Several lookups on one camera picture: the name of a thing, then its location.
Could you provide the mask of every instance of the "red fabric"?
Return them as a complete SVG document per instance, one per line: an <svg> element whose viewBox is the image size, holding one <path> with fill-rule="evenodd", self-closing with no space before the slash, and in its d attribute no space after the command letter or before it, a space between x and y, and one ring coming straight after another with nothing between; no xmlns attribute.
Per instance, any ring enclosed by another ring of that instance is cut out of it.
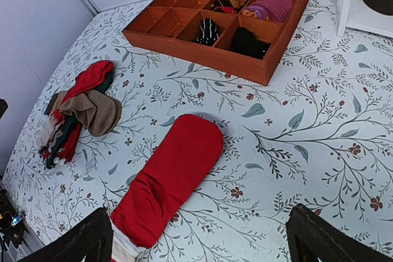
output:
<svg viewBox="0 0 393 262"><path fill-rule="evenodd" d="M61 104L70 98L74 98L75 96L92 90L104 83L106 74L111 72L113 66L114 65L111 61L98 61L97 63L91 64L86 71L78 76L75 85L67 91L67 94L63 98ZM53 112L53 117L57 123L64 120L59 109Z"/></svg>
<svg viewBox="0 0 393 262"><path fill-rule="evenodd" d="M63 151L58 152L57 156L59 158L65 158L67 162L71 162L74 154L75 154L75 148L76 144L78 142L79 134L82 130L82 124L78 123L75 128L71 131L68 140L66 143L63 145Z"/></svg>
<svg viewBox="0 0 393 262"><path fill-rule="evenodd" d="M91 64L86 71L78 75L75 85L67 91L67 94L61 103L64 103L70 98L100 86L102 83L104 83L105 76L113 69L113 67L114 64L111 61L98 61L97 63ZM59 109L53 112L53 117L56 121L56 124L63 122L65 119L64 116L60 113ZM82 124L78 123L71 131L67 142L63 145L63 151L57 153L59 158L65 158L67 162L72 160L81 130ZM47 159L49 156L49 151L44 151L44 159Z"/></svg>
<svg viewBox="0 0 393 262"><path fill-rule="evenodd" d="M238 13L233 7L219 6L225 13Z"/></svg>
<svg viewBox="0 0 393 262"><path fill-rule="evenodd" d="M213 168L223 146L215 124L194 115L180 116L113 211L114 225L138 247L153 247Z"/></svg>

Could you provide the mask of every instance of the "bed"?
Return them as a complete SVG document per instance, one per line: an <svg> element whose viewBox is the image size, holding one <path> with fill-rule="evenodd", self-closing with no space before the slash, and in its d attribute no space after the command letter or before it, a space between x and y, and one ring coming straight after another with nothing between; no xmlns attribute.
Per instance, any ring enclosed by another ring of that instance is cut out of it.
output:
<svg viewBox="0 0 393 262"><path fill-rule="evenodd" d="M393 41L336 37L334 0L310 0L262 87L132 47L121 32L146 5L92 20L20 133L2 181L39 239L49 244L104 204L112 211L173 121L190 113L213 121L225 148L142 261L290 261L285 222L298 202L392 256ZM107 94L122 102L122 118L107 136L83 130L72 162L45 170L36 144L44 110L99 60L115 63Z"/></svg>

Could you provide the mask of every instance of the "orange wooden tray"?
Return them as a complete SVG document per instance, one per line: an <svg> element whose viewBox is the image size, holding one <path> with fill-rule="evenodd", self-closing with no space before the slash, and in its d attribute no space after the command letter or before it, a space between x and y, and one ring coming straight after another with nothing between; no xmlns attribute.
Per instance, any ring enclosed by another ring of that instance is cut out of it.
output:
<svg viewBox="0 0 393 262"><path fill-rule="evenodd" d="M153 0L124 30L135 47L182 58L268 85L306 9L308 0L295 0L284 23L238 14L213 12L215 0ZM255 0L248 0L243 9ZM195 43L204 18L218 26L220 37L210 47ZM271 43L264 59L258 60L232 51L230 44L237 27Z"/></svg>

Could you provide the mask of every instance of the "red scarf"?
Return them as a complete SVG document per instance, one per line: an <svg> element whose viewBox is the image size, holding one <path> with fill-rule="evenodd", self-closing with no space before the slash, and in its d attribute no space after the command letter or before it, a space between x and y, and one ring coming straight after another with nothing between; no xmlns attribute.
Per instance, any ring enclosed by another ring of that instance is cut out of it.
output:
<svg viewBox="0 0 393 262"><path fill-rule="evenodd" d="M90 65L86 71L82 72L76 78L75 85L68 90L61 104L66 102L68 99L100 86L105 81L105 76L113 69L113 67L114 64L111 61L98 61L97 63ZM65 117L60 113L59 109L55 110L52 116L55 120L55 125L61 125L65 121ZM67 162L72 160L81 130L82 124L78 123L71 131L67 142L64 144L62 148L63 151L57 153L59 158L65 158ZM44 152L44 159L48 158L49 155L50 151L46 150Z"/></svg>

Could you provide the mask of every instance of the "black sock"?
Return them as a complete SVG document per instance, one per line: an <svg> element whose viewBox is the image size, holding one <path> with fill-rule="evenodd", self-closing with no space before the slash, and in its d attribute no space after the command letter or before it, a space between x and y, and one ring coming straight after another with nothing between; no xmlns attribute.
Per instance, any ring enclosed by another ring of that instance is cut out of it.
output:
<svg viewBox="0 0 393 262"><path fill-rule="evenodd" d="M254 35L246 28L236 29L235 36L231 42L234 52L253 58L263 59L269 49L270 44L255 39Z"/></svg>
<svg viewBox="0 0 393 262"><path fill-rule="evenodd" d="M217 25L210 18L202 20L200 30L201 33L195 41L199 44L213 46L220 36Z"/></svg>

